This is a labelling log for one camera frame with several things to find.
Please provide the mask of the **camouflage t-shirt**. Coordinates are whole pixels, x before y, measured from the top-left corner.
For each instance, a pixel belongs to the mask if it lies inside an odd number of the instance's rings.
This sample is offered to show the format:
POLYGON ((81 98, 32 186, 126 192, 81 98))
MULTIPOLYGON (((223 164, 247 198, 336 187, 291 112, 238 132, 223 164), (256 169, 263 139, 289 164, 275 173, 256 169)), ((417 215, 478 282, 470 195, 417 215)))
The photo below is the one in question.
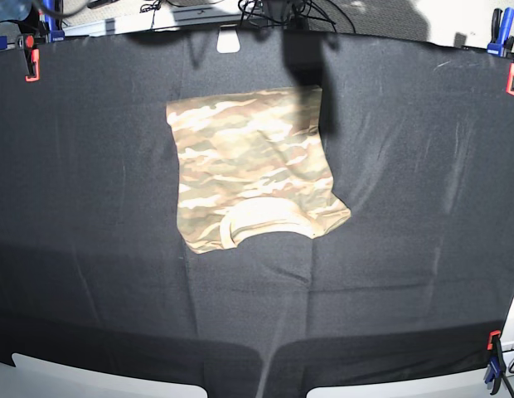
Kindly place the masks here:
POLYGON ((177 228, 193 252, 234 249, 273 232, 315 239, 350 218, 332 190, 321 102, 321 88, 304 86, 167 104, 179 165, 177 228))

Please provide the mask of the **black table cloth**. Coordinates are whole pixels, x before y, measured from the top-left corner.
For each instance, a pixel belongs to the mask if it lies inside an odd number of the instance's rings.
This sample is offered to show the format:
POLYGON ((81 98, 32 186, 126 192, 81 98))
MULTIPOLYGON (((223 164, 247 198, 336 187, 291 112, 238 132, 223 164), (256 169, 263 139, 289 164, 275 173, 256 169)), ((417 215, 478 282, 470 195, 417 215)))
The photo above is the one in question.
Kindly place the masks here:
POLYGON ((0 362, 304 397, 482 371, 514 297, 509 61, 373 36, 145 32, 0 52, 0 362), (165 105, 321 84, 352 216, 192 253, 165 105))

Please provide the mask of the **red clamp top left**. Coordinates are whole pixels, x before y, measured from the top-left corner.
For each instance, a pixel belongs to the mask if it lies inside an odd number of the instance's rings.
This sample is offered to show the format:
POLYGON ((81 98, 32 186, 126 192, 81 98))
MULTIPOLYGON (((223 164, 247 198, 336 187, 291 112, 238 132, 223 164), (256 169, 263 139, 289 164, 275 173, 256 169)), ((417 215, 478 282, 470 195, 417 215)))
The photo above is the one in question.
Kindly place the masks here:
POLYGON ((17 38, 17 48, 23 51, 27 64, 26 82, 35 82, 40 79, 40 52, 37 48, 36 38, 31 34, 22 34, 17 38))

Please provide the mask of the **blue clamp top right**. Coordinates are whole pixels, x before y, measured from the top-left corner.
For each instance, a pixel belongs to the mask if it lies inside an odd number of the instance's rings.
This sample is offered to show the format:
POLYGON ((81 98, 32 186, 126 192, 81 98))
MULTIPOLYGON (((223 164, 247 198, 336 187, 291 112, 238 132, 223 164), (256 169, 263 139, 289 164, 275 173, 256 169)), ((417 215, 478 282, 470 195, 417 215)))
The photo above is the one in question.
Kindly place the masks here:
POLYGON ((514 45, 514 36, 511 35, 514 20, 514 8, 505 10, 495 8, 492 14, 491 40, 487 44, 486 52, 493 56, 509 57, 514 45))

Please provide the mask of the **clamp bottom right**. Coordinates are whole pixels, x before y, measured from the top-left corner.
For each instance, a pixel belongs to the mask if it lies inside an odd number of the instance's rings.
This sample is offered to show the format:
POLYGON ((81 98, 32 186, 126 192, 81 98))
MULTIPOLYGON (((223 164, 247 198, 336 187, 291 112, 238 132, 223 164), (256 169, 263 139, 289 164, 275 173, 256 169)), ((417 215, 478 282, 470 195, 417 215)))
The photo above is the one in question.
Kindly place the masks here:
POLYGON ((503 359, 501 337, 502 332, 495 330, 489 333, 487 341, 487 350, 489 358, 487 362, 487 370, 484 377, 484 383, 490 390, 490 395, 496 395, 502 385, 505 376, 506 364, 503 359))

